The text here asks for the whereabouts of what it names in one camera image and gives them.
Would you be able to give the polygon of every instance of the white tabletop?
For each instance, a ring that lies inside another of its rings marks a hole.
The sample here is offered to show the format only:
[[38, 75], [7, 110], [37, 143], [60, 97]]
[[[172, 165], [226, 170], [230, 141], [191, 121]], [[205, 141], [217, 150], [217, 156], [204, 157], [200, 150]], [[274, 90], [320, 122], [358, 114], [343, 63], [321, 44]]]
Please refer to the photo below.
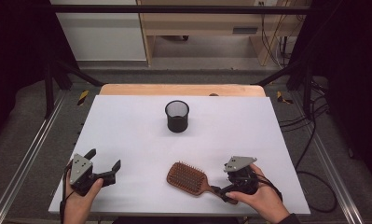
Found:
[[[165, 105], [188, 103], [188, 128], [172, 133]], [[204, 171], [209, 184], [230, 184], [224, 164], [231, 156], [256, 157], [255, 163], [282, 192], [288, 210], [310, 214], [268, 97], [98, 95], [74, 153], [92, 148], [93, 173], [111, 170], [117, 183], [103, 188], [92, 213], [120, 216], [249, 216], [243, 203], [224, 203], [210, 192], [192, 196], [168, 184], [172, 165], [183, 161]], [[62, 183], [49, 212], [59, 213]]]

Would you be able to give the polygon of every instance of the hairbrush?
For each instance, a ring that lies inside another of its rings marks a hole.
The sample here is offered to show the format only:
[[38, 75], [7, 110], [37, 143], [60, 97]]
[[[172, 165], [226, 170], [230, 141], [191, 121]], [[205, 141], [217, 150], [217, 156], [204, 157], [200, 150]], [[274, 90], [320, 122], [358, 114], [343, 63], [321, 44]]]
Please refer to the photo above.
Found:
[[[185, 163], [175, 163], [169, 171], [166, 180], [169, 184], [192, 195], [201, 195], [209, 191], [219, 198], [221, 195], [216, 192], [208, 183], [208, 177], [201, 170], [191, 167]], [[229, 200], [229, 203], [236, 204], [238, 201]]]

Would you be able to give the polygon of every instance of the white cabinet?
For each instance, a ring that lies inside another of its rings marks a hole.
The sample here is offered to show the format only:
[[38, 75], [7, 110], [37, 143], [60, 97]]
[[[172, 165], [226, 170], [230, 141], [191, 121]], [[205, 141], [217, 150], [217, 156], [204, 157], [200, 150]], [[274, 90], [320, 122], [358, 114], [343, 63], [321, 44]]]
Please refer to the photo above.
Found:
[[[50, 0], [52, 5], [136, 5], [134, 0]], [[78, 61], [146, 61], [136, 13], [57, 13]]]

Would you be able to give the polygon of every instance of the hand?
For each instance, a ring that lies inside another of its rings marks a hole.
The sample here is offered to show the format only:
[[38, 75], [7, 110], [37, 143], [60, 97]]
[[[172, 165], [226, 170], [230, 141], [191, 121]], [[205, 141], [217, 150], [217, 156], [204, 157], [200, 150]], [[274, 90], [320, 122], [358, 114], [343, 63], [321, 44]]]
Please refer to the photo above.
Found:
[[[261, 169], [256, 165], [250, 164], [250, 167], [257, 175], [264, 176]], [[226, 195], [228, 198], [250, 205], [261, 217], [270, 223], [278, 223], [290, 215], [276, 191], [263, 183], [259, 183], [259, 188], [253, 195], [237, 191], [228, 192]]]
[[66, 177], [66, 206], [64, 208], [64, 224], [84, 224], [90, 214], [93, 200], [103, 185], [103, 179], [97, 179], [93, 183], [86, 196], [80, 196], [72, 190], [69, 184], [70, 172]]

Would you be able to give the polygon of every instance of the pencil cup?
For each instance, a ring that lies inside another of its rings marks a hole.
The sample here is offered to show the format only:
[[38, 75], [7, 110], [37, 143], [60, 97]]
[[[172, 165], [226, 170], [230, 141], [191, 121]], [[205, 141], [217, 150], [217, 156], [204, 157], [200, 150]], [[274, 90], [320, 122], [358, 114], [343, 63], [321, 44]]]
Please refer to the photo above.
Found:
[[189, 107], [183, 101], [171, 101], [165, 106], [168, 128], [174, 133], [182, 133], [188, 127]]

